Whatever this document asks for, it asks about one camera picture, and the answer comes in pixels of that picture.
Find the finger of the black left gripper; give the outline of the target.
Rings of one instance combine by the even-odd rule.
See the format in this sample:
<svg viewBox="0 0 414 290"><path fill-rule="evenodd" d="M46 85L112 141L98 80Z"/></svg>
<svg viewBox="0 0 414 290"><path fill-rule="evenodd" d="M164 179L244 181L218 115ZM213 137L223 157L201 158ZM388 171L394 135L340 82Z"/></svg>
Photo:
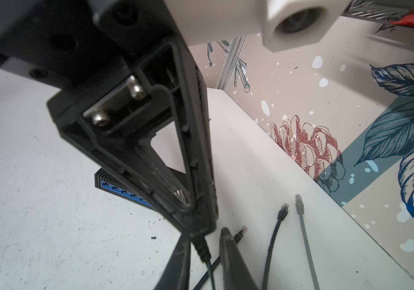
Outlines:
<svg viewBox="0 0 414 290"><path fill-rule="evenodd" d="M181 233L206 236L218 206L207 88L185 42L167 37L134 63L122 57L71 85L48 103L58 133ZM185 167L177 175L151 147L174 123Z"/></svg>

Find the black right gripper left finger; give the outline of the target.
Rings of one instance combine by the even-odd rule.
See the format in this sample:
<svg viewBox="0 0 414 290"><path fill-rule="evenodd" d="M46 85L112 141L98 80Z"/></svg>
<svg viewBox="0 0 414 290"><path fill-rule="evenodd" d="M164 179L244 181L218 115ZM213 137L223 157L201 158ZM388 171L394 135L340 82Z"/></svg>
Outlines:
<svg viewBox="0 0 414 290"><path fill-rule="evenodd" d="M154 290L188 290L190 266L191 241L181 235Z"/></svg>

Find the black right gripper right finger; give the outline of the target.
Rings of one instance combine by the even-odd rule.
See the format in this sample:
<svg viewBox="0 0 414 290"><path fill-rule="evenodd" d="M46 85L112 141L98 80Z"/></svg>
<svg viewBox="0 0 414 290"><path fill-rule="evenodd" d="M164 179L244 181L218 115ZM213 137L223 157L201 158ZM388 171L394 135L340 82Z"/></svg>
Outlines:
<svg viewBox="0 0 414 290"><path fill-rule="evenodd" d="M226 227L221 230L219 245L224 290L258 290L237 247L234 235Z"/></svg>

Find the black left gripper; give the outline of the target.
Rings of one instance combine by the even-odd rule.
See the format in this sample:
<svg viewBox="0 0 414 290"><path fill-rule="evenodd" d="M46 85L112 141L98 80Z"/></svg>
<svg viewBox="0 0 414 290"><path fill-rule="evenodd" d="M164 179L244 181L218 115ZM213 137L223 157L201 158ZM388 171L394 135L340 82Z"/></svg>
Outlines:
<svg viewBox="0 0 414 290"><path fill-rule="evenodd" d="M148 87L202 79L192 41L259 29L264 1L0 1L0 68L56 88L109 68Z"/></svg>

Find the black power adapter with cable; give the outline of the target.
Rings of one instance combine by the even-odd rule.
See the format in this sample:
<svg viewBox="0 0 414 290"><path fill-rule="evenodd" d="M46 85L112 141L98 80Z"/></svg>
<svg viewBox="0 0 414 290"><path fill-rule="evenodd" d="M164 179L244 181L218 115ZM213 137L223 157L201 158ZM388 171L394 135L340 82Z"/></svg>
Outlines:
<svg viewBox="0 0 414 290"><path fill-rule="evenodd" d="M207 267L207 273L208 273L208 277L211 280L212 290L216 290L214 271L213 271L213 266L211 263L211 254L210 254L209 246L207 244L206 239L204 237L199 236L199 237L192 238L191 242L194 245L201 261Z"/></svg>

